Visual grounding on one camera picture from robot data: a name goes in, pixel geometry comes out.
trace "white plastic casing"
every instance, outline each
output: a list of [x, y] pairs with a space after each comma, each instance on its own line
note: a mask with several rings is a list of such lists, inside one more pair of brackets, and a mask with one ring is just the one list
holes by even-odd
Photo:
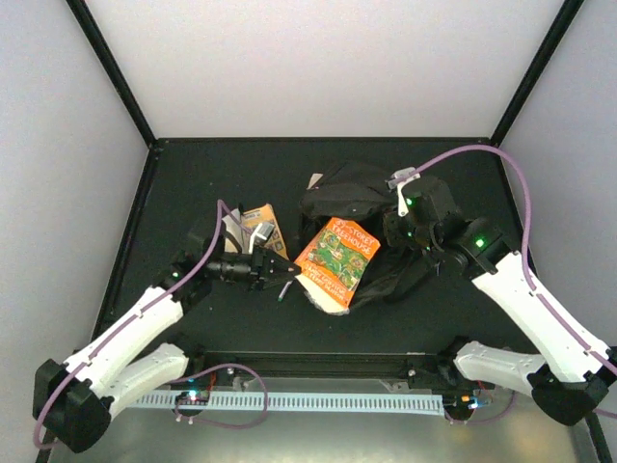
[[163, 343], [148, 356], [126, 367], [104, 394], [114, 398], [109, 407], [112, 420], [142, 395], [182, 376], [188, 362], [182, 350]]
[[146, 347], [159, 333], [182, 318], [182, 306], [169, 295], [144, 313], [141, 318], [133, 320], [120, 331], [96, 357], [90, 362], [88, 356], [105, 340], [110, 333], [122, 325], [130, 316], [141, 313], [141, 308], [163, 294], [162, 287], [149, 287], [144, 295], [127, 313], [108, 328], [105, 333], [85, 348], [65, 360], [67, 371], [71, 372], [82, 363], [87, 366], [76, 376], [80, 381], [92, 381], [90, 389], [102, 397], [112, 381]]
[[407, 203], [405, 202], [405, 198], [403, 197], [403, 187], [405, 185], [407, 185], [410, 181], [414, 181], [417, 178], [420, 178], [420, 174], [415, 174], [414, 176], [409, 177], [408, 179], [406, 179], [405, 181], [402, 181], [400, 183], [398, 183], [396, 185], [396, 196], [398, 197], [398, 216], [399, 217], [405, 217], [407, 214], [409, 214], [409, 208], [407, 207]]
[[510, 253], [496, 268], [495, 275], [485, 273], [472, 280], [473, 284], [510, 315], [544, 356], [557, 379], [567, 383], [583, 382], [587, 371], [596, 373], [602, 367], [559, 324], [536, 294], [544, 295], [561, 317], [604, 358], [607, 358], [606, 343], [585, 330], [533, 274], [537, 288], [531, 290], [524, 279], [520, 253]]
[[544, 363], [539, 354], [493, 349], [477, 341], [467, 343], [454, 359], [456, 368], [470, 381], [486, 381], [529, 396], [532, 388], [527, 375]]

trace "small orange book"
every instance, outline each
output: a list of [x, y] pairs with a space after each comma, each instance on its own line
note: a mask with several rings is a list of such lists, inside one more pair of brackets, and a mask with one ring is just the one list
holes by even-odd
[[379, 240], [356, 222], [332, 218], [296, 259], [302, 267], [296, 278], [319, 309], [348, 313], [364, 269], [379, 246]]

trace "metal sheet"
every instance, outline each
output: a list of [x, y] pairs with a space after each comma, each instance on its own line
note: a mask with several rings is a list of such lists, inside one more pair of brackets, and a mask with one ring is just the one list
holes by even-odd
[[[321, 383], [317, 389], [324, 389]], [[494, 414], [495, 407], [478, 414]], [[253, 413], [210, 412], [209, 418], [245, 422]], [[273, 413], [257, 428], [228, 431], [175, 422], [172, 412], [131, 409], [112, 423], [92, 449], [54, 451], [68, 463], [578, 463], [598, 461], [586, 426], [567, 428], [521, 397], [514, 411], [491, 425], [449, 424], [418, 415]]]

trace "illustrated cover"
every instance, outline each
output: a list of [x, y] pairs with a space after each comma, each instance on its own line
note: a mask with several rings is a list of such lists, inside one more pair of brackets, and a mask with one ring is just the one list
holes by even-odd
[[302, 267], [296, 278], [319, 309], [348, 313], [364, 269], [379, 246], [379, 240], [356, 222], [332, 218], [296, 259]]

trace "wire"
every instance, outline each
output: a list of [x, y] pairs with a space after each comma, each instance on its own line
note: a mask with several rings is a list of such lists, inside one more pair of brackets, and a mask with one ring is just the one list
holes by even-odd
[[[531, 288], [532, 291], [537, 289], [536, 284], [533, 281], [533, 277], [531, 275], [531, 270], [529, 268], [529, 234], [531, 232], [531, 194], [529, 192], [529, 186], [527, 185], [527, 180], [524, 177], [523, 170], [517, 164], [517, 162], [505, 151], [500, 150], [499, 148], [489, 147], [487, 145], [466, 145], [464, 147], [455, 148], [454, 150], [446, 151], [439, 156], [434, 157], [428, 162], [425, 162], [420, 167], [415, 169], [412, 172], [407, 173], [405, 176], [401, 178], [397, 178], [394, 181], [394, 184], [401, 183], [406, 179], [420, 174], [421, 172], [427, 170], [429, 167], [438, 164], [450, 156], [454, 156], [456, 154], [461, 154], [467, 151], [488, 151], [493, 154], [496, 154], [501, 159], [505, 160], [517, 174], [519, 178], [519, 182], [521, 183], [521, 187], [523, 188], [523, 198], [524, 198], [524, 220], [523, 220], [523, 240], [521, 244], [521, 254], [523, 255], [523, 275], [527, 284]], [[605, 359], [598, 352], [591, 350], [591, 344], [589, 344], [586, 340], [582, 338], [581, 335], [577, 333], [577, 331], [559, 314], [557, 309], [552, 306], [552, 304], [547, 300], [547, 298], [540, 293], [536, 293], [535, 296], [538, 300], [547, 308], [550, 314], [559, 322], [559, 324], [580, 344], [580, 346], [591, 355], [594, 359], [604, 365], [610, 372], [612, 372], [615, 376], [617, 376], [617, 367], [611, 364], [607, 359]]]
[[212, 367], [212, 368], [208, 368], [205, 369], [204, 371], [200, 371], [199, 373], [193, 374], [191, 376], [186, 376], [185, 378], [179, 378], [176, 379], [174, 381], [170, 381], [168, 384], [177, 384], [177, 383], [183, 383], [186, 382], [190, 379], [197, 379], [200, 378], [202, 376], [205, 376], [206, 374], [212, 373], [216, 370], [222, 369], [222, 368], [236, 368], [236, 369], [242, 369], [244, 371], [247, 371], [248, 373], [250, 373], [259, 383], [259, 385], [261, 386], [261, 390], [263, 391], [263, 408], [261, 409], [261, 413], [259, 413], [259, 416], [257, 418], [255, 418], [254, 420], [252, 420], [251, 422], [247, 422], [245, 424], [230, 424], [228, 422], [215, 422], [213, 420], [207, 420], [204, 418], [195, 418], [195, 417], [190, 417], [187, 419], [187, 417], [184, 417], [180, 412], [179, 412], [179, 406], [180, 406], [180, 402], [178, 402], [175, 405], [175, 417], [178, 421], [187, 419], [189, 422], [201, 422], [203, 424], [211, 424], [213, 426], [217, 426], [217, 427], [222, 427], [224, 429], [234, 429], [234, 430], [241, 430], [241, 429], [249, 429], [251, 427], [255, 427], [259, 424], [262, 424], [263, 422], [265, 422], [266, 418], [268, 418], [268, 389], [266, 388], [265, 383], [263, 382], [263, 379], [261, 378], [261, 376], [259, 376], [256, 371], [254, 371], [253, 369], [246, 367], [244, 365], [240, 365], [240, 364], [221, 364], [221, 365], [217, 365], [216, 367]]
[[[217, 239], [219, 237], [219, 234], [221, 234], [221, 227], [223, 224], [223, 210], [225, 210], [225, 212], [227, 214], [229, 214], [229, 208], [227, 207], [227, 205], [223, 202], [223, 200], [218, 200], [217, 203], [217, 208], [216, 208], [216, 227], [214, 229], [214, 235], [212, 237], [212, 241], [210, 242], [210, 245], [208, 246], [208, 249], [205, 251], [205, 253], [203, 254], [203, 257], [201, 258], [201, 260], [191, 269], [191, 271], [189, 273], [187, 273], [180, 281], [178, 281], [175, 285], [173, 285], [172, 287], [170, 287], [168, 290], [166, 290], [163, 294], [161, 294], [160, 296], [154, 298], [153, 300], [151, 300], [150, 302], [148, 302], [142, 309], [141, 309], [141, 313], [145, 313], [148, 310], [150, 310], [152, 307], [154, 307], [156, 304], [158, 304], [159, 302], [161, 302], [163, 299], [165, 299], [166, 297], [168, 297], [170, 294], [174, 293], [175, 291], [177, 291], [180, 287], [182, 287], [184, 284], [186, 284], [186, 282], [188, 282], [191, 278], [193, 278], [195, 276], [195, 274], [197, 272], [200, 271], [200, 269], [205, 265], [205, 263], [207, 262], [207, 260], [210, 258], [210, 256], [212, 255], [212, 253], [214, 252], [214, 248], [216, 246], [217, 243]], [[100, 342], [100, 344], [93, 350], [93, 352], [88, 356], [88, 359], [91, 361], [94, 357], [96, 357], [96, 355], [98, 355], [98, 353], [107, 345], [109, 344], [109, 342], [111, 342], [111, 340], [113, 338], [115, 338], [118, 333], [120, 333], [124, 328], [126, 328], [128, 325], [130, 325], [135, 319], [138, 318], [138, 315], [132, 315], [130, 317], [128, 317], [124, 323], [120, 326], [118, 326], [112, 333], [110, 333], [104, 340], [102, 340]], [[39, 413], [39, 417], [37, 418], [37, 422], [35, 424], [35, 430], [33, 433], [33, 443], [35, 445], [35, 447], [37, 449], [41, 449], [41, 450], [49, 450], [49, 449], [53, 449], [54, 447], [56, 447], [56, 445], [58, 443], [52, 443], [52, 444], [44, 444], [43, 442], [40, 441], [40, 432], [42, 430], [43, 427], [43, 423], [45, 421], [45, 418], [47, 418], [47, 415], [49, 414], [49, 411], [51, 410], [51, 407], [53, 406], [53, 404], [55, 403], [56, 399], [60, 396], [60, 394], [62, 393], [62, 391], [67, 387], [68, 383], [70, 383], [70, 381], [73, 380], [73, 378], [75, 378], [75, 376], [77, 376], [77, 374], [79, 374], [79, 372], [85, 368], [87, 366], [87, 363], [84, 362], [80, 365], [78, 365], [74, 371], [72, 371], [71, 373], [68, 374], [68, 376], [58, 385], [58, 387], [54, 390], [54, 392], [49, 396], [49, 399], [47, 399], [47, 401], [45, 402], [45, 404], [43, 405], [42, 409], [40, 410]]]
[[503, 417], [505, 417], [506, 415], [508, 415], [512, 410], [514, 410], [514, 406], [517, 403], [517, 393], [512, 391], [512, 395], [510, 396], [510, 401], [508, 402], [508, 405], [503, 409], [502, 412], [499, 412], [497, 415], [495, 415], [494, 417], [491, 418], [487, 418], [486, 420], [475, 420], [475, 421], [461, 421], [461, 420], [454, 420], [449, 413], [447, 413], [447, 411], [445, 409], [443, 409], [443, 413], [445, 414], [445, 417], [450, 421], [450, 424], [464, 424], [467, 426], [477, 426], [479, 424], [491, 424], [493, 422], [498, 422], [499, 420], [501, 420]]
[[594, 413], [596, 415], [600, 415], [601, 417], [607, 417], [607, 418], [612, 418], [613, 420], [617, 420], [617, 413], [607, 412], [606, 410], [602, 410], [600, 408], [597, 408], [596, 410], [594, 410]]
[[488, 389], [486, 389], [486, 386], [484, 386], [484, 383], [480, 380], [477, 381], [478, 386], [480, 386], [480, 389], [482, 391], [484, 391], [486, 394], [488, 394], [488, 396], [491, 398], [491, 400], [493, 400], [493, 395], [491, 394], [491, 391], [489, 391]]

